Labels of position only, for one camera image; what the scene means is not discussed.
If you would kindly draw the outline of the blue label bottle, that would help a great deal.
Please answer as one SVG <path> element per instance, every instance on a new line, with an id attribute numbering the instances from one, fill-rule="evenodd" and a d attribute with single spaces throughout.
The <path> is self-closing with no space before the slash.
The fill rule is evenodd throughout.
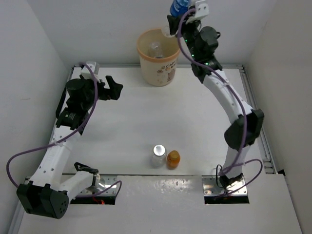
<path id="1" fill-rule="evenodd" d="M 151 42 L 148 46 L 148 55 L 155 59 L 164 58 L 161 43 L 158 41 Z"/>
<path id="2" fill-rule="evenodd" d="M 175 17 L 178 17 L 180 15 L 183 16 L 189 10 L 190 2 L 191 0 L 174 0 L 171 4 L 169 15 L 175 16 Z M 161 29 L 161 31 L 162 31 L 162 34 L 167 38 L 176 37 L 176 35 L 174 36 L 169 35 L 169 23 L 168 22 Z"/>

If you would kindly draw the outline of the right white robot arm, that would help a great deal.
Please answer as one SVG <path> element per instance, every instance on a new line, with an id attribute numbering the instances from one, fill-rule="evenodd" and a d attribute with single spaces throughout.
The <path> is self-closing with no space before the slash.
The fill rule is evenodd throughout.
<path id="1" fill-rule="evenodd" d="M 250 106 L 225 77 L 214 55 L 220 33 L 209 26 L 198 29 L 199 20 L 187 23 L 190 16 L 168 15 L 169 34 L 176 36 L 179 43 L 185 41 L 190 52 L 186 58 L 191 62 L 194 75 L 212 92 L 228 116 L 230 126 L 224 133 L 228 149 L 218 174 L 226 189 L 243 177 L 243 165 L 250 147 L 260 135 L 264 113 Z"/>

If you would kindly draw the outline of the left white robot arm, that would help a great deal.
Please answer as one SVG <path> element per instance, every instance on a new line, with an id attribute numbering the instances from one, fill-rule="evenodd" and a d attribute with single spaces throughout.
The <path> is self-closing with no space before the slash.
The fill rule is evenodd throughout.
<path id="1" fill-rule="evenodd" d="M 56 123 L 46 153 L 27 183 L 20 184 L 17 196 L 28 214 L 60 219 L 70 202 L 95 200 L 103 203 L 102 194 L 110 193 L 121 181 L 107 184 L 98 169 L 74 163 L 76 174 L 62 181 L 62 174 L 72 149 L 82 136 L 98 100 L 118 100 L 123 89 L 111 76 L 105 82 L 96 78 L 69 80 L 56 111 Z"/>

